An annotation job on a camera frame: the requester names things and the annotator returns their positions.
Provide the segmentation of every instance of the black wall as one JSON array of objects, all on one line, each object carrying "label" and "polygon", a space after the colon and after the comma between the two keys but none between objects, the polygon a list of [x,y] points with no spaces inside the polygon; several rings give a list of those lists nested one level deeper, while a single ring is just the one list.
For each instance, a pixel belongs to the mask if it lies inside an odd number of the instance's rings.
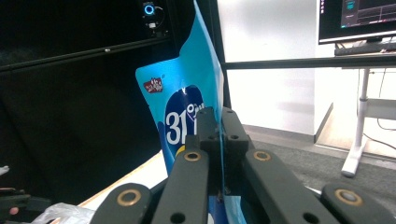
[{"label": "black wall", "polygon": [[0,2],[0,187],[81,203],[160,151],[134,72],[175,58],[184,31],[156,3],[163,42],[137,1]]}]

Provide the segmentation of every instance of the cable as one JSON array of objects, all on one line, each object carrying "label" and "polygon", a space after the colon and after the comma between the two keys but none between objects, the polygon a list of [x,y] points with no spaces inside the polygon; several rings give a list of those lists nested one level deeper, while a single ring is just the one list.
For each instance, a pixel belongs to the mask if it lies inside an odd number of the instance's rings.
[{"label": "cable", "polygon": [[366,136],[368,139],[370,139],[370,140],[374,141],[374,142],[377,142],[377,143],[383,144],[383,145],[385,145],[385,146],[387,146],[387,147],[391,147],[391,148],[393,148],[393,149],[395,149],[395,150],[396,150],[396,147],[394,147],[394,146],[393,146],[393,145],[391,145],[391,144],[388,144],[388,143],[385,143],[385,142],[381,142],[381,141],[379,141],[379,140],[376,140],[376,139],[374,139],[374,138],[372,138],[372,137],[368,136],[366,133],[364,133],[363,135],[364,135],[364,136]]},{"label": "cable", "polygon": [[163,22],[165,21],[165,12],[163,11],[163,8],[155,7],[155,9],[159,9],[163,13],[163,19],[161,20],[160,24],[158,24],[158,26],[151,28],[152,30],[155,30],[155,29],[158,29],[159,27],[161,27],[161,25],[163,25]]},{"label": "cable", "polygon": [[[387,68],[384,69],[384,73],[382,74],[382,80],[381,80],[381,86],[379,87],[379,94],[378,97],[381,98],[381,93],[382,93],[382,85],[384,84],[384,79],[385,79],[385,74],[387,73]],[[387,131],[396,131],[396,129],[389,129],[389,128],[384,128],[380,123],[379,119],[376,119],[376,123],[378,124],[378,127],[380,127],[383,130]]]}]

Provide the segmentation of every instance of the black metal bar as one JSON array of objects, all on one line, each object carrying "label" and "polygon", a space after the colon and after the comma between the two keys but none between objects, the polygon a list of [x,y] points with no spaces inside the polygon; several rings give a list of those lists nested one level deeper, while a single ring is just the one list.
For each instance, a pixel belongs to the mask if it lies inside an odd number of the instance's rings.
[{"label": "black metal bar", "polygon": [[328,184],[320,200],[341,223],[396,223],[392,213],[362,190],[346,184]]},{"label": "black metal bar", "polygon": [[199,148],[209,155],[208,194],[218,195],[222,192],[222,166],[219,127],[213,107],[201,109],[197,113],[196,122]]},{"label": "black metal bar", "polygon": [[113,189],[92,217],[91,224],[143,223],[151,201],[151,191],[139,184]]},{"label": "black metal bar", "polygon": [[242,160],[248,151],[249,138],[233,110],[223,107],[221,118],[224,130],[224,193],[241,195],[244,182]]},{"label": "black metal bar", "polygon": [[345,68],[373,68],[396,66],[396,55],[333,57],[333,58],[306,58],[256,62],[222,63],[226,70],[236,69],[279,69],[279,68],[320,68],[320,67],[345,67]]},{"label": "black metal bar", "polygon": [[196,148],[180,152],[152,223],[206,223],[209,158]]},{"label": "black metal bar", "polygon": [[249,150],[244,170],[271,223],[338,223],[274,153]]},{"label": "black metal bar", "polygon": [[91,50],[86,50],[82,52],[77,52],[77,53],[71,53],[71,54],[65,54],[61,56],[56,56],[56,57],[50,57],[46,59],[40,59],[40,60],[34,60],[26,63],[14,63],[10,65],[4,65],[0,66],[0,74],[3,75],[3,72],[8,72],[8,71],[20,71],[20,70],[26,70],[26,69],[33,69],[33,68],[39,68],[39,67],[47,67],[55,64],[60,64],[60,63],[69,63],[73,61],[78,61],[82,59],[87,59],[87,58],[93,58],[93,57],[98,57],[102,55],[107,55],[111,53],[117,53],[129,49],[139,49],[147,46],[152,46],[152,45],[158,45],[161,43],[165,43],[170,41],[170,37],[159,37],[159,38],[153,38],[153,39],[148,39],[148,40],[142,40],[142,41],[136,41],[133,43],[128,43],[128,44],[122,44],[122,45],[115,45],[115,46],[109,46],[106,48],[101,48],[101,49],[91,49]]}]

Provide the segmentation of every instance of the white wall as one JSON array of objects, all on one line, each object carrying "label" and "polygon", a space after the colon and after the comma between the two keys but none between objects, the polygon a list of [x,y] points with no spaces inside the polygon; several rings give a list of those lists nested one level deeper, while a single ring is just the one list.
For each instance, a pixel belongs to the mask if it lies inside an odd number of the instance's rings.
[{"label": "white wall", "polygon": [[[218,3],[226,62],[316,57],[316,0]],[[244,124],[313,135],[331,103],[322,77],[313,68],[229,70],[233,109]]]}]

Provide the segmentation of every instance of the white desk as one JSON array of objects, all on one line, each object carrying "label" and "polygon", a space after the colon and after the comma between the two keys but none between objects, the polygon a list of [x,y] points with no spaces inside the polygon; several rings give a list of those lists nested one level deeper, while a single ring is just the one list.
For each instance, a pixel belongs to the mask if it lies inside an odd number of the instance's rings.
[{"label": "white desk", "polygon": [[366,144],[366,138],[363,137],[364,119],[396,119],[396,101],[385,99],[369,99],[367,96],[368,81],[370,68],[364,69],[363,82],[361,87],[361,97],[358,108],[358,124],[356,127],[355,140],[347,154],[346,161],[341,173],[346,177],[353,177],[361,160],[361,153]]}]

